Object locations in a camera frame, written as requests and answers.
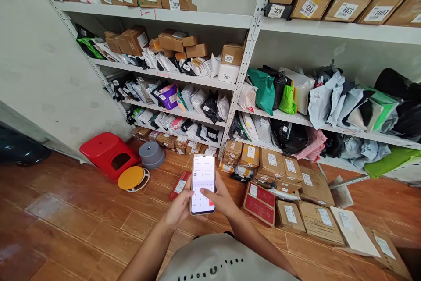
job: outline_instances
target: white wall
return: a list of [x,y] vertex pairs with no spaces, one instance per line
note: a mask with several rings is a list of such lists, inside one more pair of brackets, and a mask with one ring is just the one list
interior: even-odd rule
[[130,126],[49,0],[0,0],[0,100],[72,150]]

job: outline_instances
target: red package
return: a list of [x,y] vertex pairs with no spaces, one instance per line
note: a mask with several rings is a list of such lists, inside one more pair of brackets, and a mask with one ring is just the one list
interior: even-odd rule
[[170,195],[168,198],[170,201],[173,201],[177,196],[180,194],[180,192],[183,190],[184,185],[186,184],[187,179],[190,177],[192,173],[189,171],[183,171],[181,173],[180,179],[177,181],[177,184],[172,189]]

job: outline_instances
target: gray stool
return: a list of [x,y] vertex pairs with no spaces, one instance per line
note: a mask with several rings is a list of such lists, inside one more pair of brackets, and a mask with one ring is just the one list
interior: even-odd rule
[[165,161],[165,152],[156,142],[148,142],[139,148],[139,156],[148,169],[156,169]]

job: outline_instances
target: forearm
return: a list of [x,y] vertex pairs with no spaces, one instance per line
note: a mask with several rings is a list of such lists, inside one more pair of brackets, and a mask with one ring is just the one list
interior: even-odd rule
[[253,250],[256,254],[265,258],[270,263],[284,269],[295,277],[296,271],[287,258],[270,241],[268,241],[249,221],[247,216],[240,210],[227,216],[235,238]]
[[118,281],[156,280],[173,234],[162,219],[158,221]]

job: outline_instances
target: green plastic bag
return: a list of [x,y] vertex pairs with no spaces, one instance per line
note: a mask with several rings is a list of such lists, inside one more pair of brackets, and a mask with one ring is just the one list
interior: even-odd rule
[[294,102],[294,87],[285,85],[279,109],[288,114],[297,113],[297,104]]
[[256,105],[268,114],[273,115],[272,107],[275,101],[273,77],[255,68],[249,68],[247,74],[250,76],[253,86],[257,87]]
[[391,153],[374,163],[365,164],[364,169],[371,178],[378,178],[402,165],[421,162],[421,151],[406,147],[389,145]]

